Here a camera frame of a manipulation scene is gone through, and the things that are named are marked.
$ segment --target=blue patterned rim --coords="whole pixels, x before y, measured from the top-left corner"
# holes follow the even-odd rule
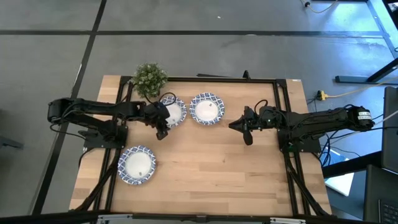
[[[218,114],[217,114],[217,117],[212,121],[202,121],[195,114],[195,108],[196,108],[197,104],[203,100],[210,100],[215,105],[217,105]],[[225,112],[224,102],[221,100],[220,97],[218,97],[212,93],[200,93],[199,95],[195,96],[194,99],[192,99],[192,101],[189,105],[189,112],[190,112],[192,118],[197,123],[204,124],[204,125],[212,125],[212,124],[219,122],[221,120],[221,118],[223,117],[224,112]]]
[[[148,174],[143,176],[143,177],[141,177],[140,179],[131,177],[127,173],[127,170],[126,170],[126,160],[127,160],[127,158],[129,156],[133,155],[134,153],[137,153],[137,152],[146,153],[150,157],[150,161],[152,162],[152,164],[150,166],[150,171],[148,172]],[[119,162],[118,162],[118,174],[119,174],[120,178],[122,178],[122,180],[125,181],[128,184],[133,184],[133,185],[143,184],[155,172],[155,168],[156,168],[155,161],[156,161],[156,158],[155,158],[154,153],[150,149],[148,149],[147,147],[145,147],[145,146],[132,147],[132,148],[127,149],[126,151],[124,151],[124,153],[120,156]]]
[[[174,101],[174,96],[168,96],[162,99],[161,103],[164,105],[171,104]],[[181,108],[181,117],[179,121],[175,124],[168,124],[167,127],[169,128],[174,128],[177,127],[179,124],[184,121],[185,117],[187,116],[187,107],[185,106],[185,103],[178,97],[175,98],[175,103]]]

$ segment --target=wooden table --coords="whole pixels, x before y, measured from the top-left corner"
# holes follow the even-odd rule
[[[98,101],[115,102],[120,76],[104,76]],[[306,113],[307,104],[300,80],[287,80],[292,111]],[[196,123],[187,114],[182,125],[158,141],[156,130],[139,122],[128,122],[127,148],[144,145],[156,156],[157,168],[150,181],[128,185],[116,178],[112,212],[208,215],[292,215],[286,171],[275,129],[252,133],[254,144],[246,146],[243,135],[228,128],[244,106],[254,107],[261,99],[275,105],[272,85],[263,83],[169,82],[171,91],[189,107],[197,94],[210,91],[225,104],[222,120],[214,126]],[[132,100],[138,100],[134,93]],[[104,149],[94,149],[82,160],[70,208],[76,208],[98,182]],[[301,153],[305,183],[317,202],[331,212],[319,161]],[[104,208],[108,185],[100,208]],[[303,213],[299,189],[298,209]]]

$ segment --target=potted plant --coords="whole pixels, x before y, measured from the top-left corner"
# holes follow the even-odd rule
[[[141,98],[158,97],[160,89],[167,82],[167,72],[157,63],[144,63],[137,67],[132,82]]]

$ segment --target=white plate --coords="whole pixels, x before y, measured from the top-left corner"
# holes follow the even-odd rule
[[[162,99],[161,103],[166,106],[167,110],[169,111],[170,117],[166,119],[167,126],[169,128],[173,128],[178,126],[179,124],[184,121],[185,117],[187,116],[187,107],[185,103],[180,100],[178,97],[175,99],[175,103],[171,104],[174,101],[174,96],[168,96]]]
[[[142,184],[155,172],[155,161],[154,153],[147,147],[132,147],[120,156],[118,174],[128,184]]]
[[[220,121],[225,108],[220,97],[212,93],[200,93],[192,99],[189,112],[192,118],[204,125],[212,125]]]

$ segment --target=gray floor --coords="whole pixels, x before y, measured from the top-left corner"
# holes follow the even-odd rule
[[[321,9],[328,4],[312,5]],[[380,0],[373,4],[395,42],[395,28]],[[0,29],[90,30],[99,5],[99,0],[3,0]],[[324,14],[314,14],[304,11],[299,0],[118,0],[108,1],[99,29],[374,31],[377,26],[360,2],[341,2]],[[46,120],[47,103],[70,95],[87,40],[87,36],[0,36],[0,135],[25,144],[22,151],[0,150],[0,217],[30,211],[55,136]],[[392,59],[381,38],[99,36],[79,97],[95,100],[103,75],[132,75],[140,63],[158,62],[172,76],[240,77],[249,70],[252,77],[302,79],[306,97],[312,98],[317,90],[336,95],[360,88],[336,84],[333,78],[368,76]],[[383,93],[384,87],[371,88],[317,103],[317,110],[352,103],[377,116],[382,113]],[[381,132],[362,133],[335,146],[365,155],[380,150]],[[45,213],[68,210],[81,149],[80,139],[66,137]]]

